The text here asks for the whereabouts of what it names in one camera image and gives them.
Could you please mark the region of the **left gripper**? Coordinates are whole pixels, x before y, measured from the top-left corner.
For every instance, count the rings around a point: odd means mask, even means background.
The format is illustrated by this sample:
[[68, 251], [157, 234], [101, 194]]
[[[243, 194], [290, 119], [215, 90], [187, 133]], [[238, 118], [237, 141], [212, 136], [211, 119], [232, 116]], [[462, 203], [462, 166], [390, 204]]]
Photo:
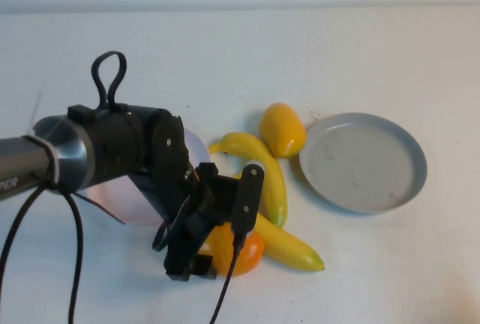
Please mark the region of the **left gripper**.
[[215, 279], [211, 254], [200, 249], [210, 232], [232, 217], [240, 180], [221, 175], [213, 163], [147, 163], [127, 174], [173, 233], [163, 262], [167, 276]]

